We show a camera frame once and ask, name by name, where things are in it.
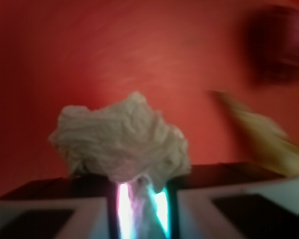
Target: red wall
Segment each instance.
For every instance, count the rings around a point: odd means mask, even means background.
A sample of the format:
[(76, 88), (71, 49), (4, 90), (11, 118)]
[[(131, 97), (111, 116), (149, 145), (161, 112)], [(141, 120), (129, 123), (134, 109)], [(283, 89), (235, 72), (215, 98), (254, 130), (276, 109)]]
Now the red wall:
[(237, 26), (259, 0), (0, 0), (0, 195), (66, 176), (47, 142), (66, 105), (140, 91), (189, 140), (193, 164), (242, 160), (210, 89), (273, 118), (299, 144), (299, 83), (254, 88)]

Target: black surface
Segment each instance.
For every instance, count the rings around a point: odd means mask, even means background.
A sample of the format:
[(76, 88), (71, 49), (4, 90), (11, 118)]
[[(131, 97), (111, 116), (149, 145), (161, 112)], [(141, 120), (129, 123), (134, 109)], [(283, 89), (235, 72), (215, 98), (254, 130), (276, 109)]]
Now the black surface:
[(31, 210), (0, 230), (0, 239), (53, 239), (73, 210)]
[(258, 194), (213, 200), (214, 205), (249, 239), (287, 239), (297, 217)]

